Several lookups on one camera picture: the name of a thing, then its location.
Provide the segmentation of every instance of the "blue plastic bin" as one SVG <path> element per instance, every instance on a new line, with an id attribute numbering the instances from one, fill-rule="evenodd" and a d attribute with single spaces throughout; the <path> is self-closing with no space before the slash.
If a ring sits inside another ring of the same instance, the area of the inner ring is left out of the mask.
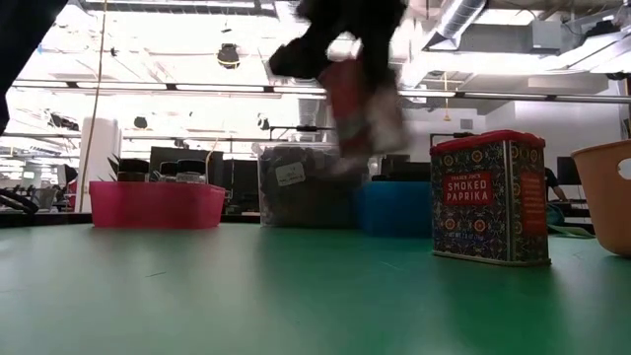
<path id="1" fill-rule="evenodd" d="M 357 192 L 359 228 L 371 236 L 432 238 L 429 182 L 372 181 Z"/>

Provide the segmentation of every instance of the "tabletop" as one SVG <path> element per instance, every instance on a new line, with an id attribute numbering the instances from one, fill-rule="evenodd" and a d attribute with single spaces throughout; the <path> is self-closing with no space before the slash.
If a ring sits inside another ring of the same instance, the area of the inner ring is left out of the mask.
<path id="1" fill-rule="evenodd" d="M 623 354 L 631 260 L 550 238 L 552 265 L 431 241 L 222 224 L 3 230 L 0 354 Z"/>

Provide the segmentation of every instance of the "exposed duct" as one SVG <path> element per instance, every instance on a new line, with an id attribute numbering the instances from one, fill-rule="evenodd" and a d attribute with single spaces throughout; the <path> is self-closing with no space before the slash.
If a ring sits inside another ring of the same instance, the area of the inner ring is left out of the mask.
<path id="1" fill-rule="evenodd" d="M 486 0 L 446 0 L 441 6 L 442 16 L 423 48 L 448 39 L 458 41 L 460 35 L 482 12 L 484 5 Z"/>

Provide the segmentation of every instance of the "smoked paprika tin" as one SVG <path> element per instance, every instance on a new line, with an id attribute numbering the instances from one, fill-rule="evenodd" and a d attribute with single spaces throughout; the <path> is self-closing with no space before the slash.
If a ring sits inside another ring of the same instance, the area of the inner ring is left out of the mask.
<path id="1" fill-rule="evenodd" d="M 432 147 L 434 254 L 549 264 L 545 141 L 510 130 Z"/>

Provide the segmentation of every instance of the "red lid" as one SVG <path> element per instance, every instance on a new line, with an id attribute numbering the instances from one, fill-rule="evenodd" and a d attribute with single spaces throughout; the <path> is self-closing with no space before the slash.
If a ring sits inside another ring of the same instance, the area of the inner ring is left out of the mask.
<path id="1" fill-rule="evenodd" d="M 535 136 L 534 134 L 521 133 L 512 130 L 499 130 L 437 144 L 436 146 L 430 148 L 430 155 L 453 152 L 482 144 L 502 141 L 523 142 L 529 144 L 533 148 L 545 147 L 545 140 Z"/>

